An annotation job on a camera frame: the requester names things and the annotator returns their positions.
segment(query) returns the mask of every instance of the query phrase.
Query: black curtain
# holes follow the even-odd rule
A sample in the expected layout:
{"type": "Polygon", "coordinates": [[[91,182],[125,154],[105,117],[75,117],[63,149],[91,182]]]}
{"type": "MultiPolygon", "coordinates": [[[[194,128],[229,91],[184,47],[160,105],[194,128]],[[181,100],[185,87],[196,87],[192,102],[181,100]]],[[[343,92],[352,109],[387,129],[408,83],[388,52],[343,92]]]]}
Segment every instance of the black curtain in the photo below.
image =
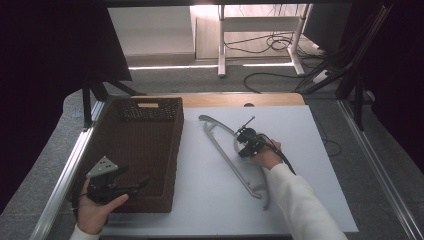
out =
{"type": "Polygon", "coordinates": [[[105,6],[1,1],[0,212],[50,138],[64,99],[86,78],[131,80],[105,6]]]}
{"type": "Polygon", "coordinates": [[[376,98],[373,112],[424,172],[423,2],[394,3],[360,72],[376,98]]]}

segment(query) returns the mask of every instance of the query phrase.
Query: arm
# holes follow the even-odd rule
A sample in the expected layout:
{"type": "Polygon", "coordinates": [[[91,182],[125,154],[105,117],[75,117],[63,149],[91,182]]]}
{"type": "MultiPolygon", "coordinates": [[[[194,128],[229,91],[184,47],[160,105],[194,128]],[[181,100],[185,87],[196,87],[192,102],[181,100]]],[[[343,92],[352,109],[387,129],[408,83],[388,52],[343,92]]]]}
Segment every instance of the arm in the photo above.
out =
{"type": "Polygon", "coordinates": [[[295,240],[347,239],[312,187],[294,175],[275,153],[265,148],[252,159],[270,170],[268,178],[275,200],[295,240]]]}
{"type": "Polygon", "coordinates": [[[115,208],[124,204],[129,196],[124,194],[106,205],[97,205],[86,193],[89,180],[85,181],[78,204],[78,223],[70,240],[97,240],[106,219],[115,208]]]}

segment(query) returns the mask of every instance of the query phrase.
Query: white tabletop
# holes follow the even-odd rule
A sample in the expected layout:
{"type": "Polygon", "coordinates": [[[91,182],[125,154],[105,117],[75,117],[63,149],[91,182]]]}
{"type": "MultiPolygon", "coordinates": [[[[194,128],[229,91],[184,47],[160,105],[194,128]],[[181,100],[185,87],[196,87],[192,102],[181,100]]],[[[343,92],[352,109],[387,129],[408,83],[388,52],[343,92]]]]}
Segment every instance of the white tabletop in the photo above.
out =
{"type": "MultiPolygon", "coordinates": [[[[177,159],[171,213],[111,214],[104,236],[211,237],[288,235],[271,200],[253,198],[203,130],[199,115],[209,115],[234,131],[252,116],[248,127],[282,142],[282,151],[298,175],[314,188],[344,232],[357,232],[346,199],[328,159],[308,106],[225,107],[184,109],[184,129],[177,159]]],[[[240,159],[233,138],[222,129],[214,136],[253,185],[252,163],[240,159]]]]}

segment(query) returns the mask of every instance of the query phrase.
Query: gray carpet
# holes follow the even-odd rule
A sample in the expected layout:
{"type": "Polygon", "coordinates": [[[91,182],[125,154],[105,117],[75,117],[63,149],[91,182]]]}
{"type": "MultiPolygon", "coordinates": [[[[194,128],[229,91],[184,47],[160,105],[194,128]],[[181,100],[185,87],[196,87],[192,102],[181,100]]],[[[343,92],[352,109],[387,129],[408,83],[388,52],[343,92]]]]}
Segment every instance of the gray carpet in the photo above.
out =
{"type": "MultiPolygon", "coordinates": [[[[130,87],[146,93],[246,92],[243,79],[253,72],[273,72],[294,75],[292,69],[228,66],[227,77],[217,76],[216,68],[185,70],[132,71],[130,87]]],[[[255,76],[249,86],[261,92],[291,92],[300,79],[255,76]]],[[[353,217],[360,230],[349,239],[408,239],[394,214],[379,182],[354,138],[334,99],[337,83],[305,96],[306,103],[316,115],[322,137],[335,141],[326,149],[340,181],[353,217]]],[[[111,93],[121,94],[107,87],[111,93]]],[[[28,239],[60,176],[83,127],[81,93],[70,95],[64,112],[50,141],[32,171],[21,185],[4,213],[0,216],[0,239],[28,239]]],[[[364,126],[384,166],[422,229],[424,216],[424,177],[408,155],[379,124],[370,106],[364,107],[364,126]]],[[[49,239],[68,239],[75,220],[65,202],[56,218],[49,239]]]]}

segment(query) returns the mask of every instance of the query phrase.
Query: brown wicker basket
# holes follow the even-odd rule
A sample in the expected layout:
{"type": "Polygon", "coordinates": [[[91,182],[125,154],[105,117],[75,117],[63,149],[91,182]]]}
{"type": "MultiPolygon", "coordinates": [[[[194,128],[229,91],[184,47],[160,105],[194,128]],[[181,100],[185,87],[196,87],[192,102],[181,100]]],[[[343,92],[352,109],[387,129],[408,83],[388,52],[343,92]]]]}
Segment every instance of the brown wicker basket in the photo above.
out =
{"type": "Polygon", "coordinates": [[[149,184],[114,212],[170,212],[183,123],[181,98],[114,99],[100,116],[76,176],[84,177],[103,156],[129,164],[117,185],[133,186],[145,176],[149,184]]]}

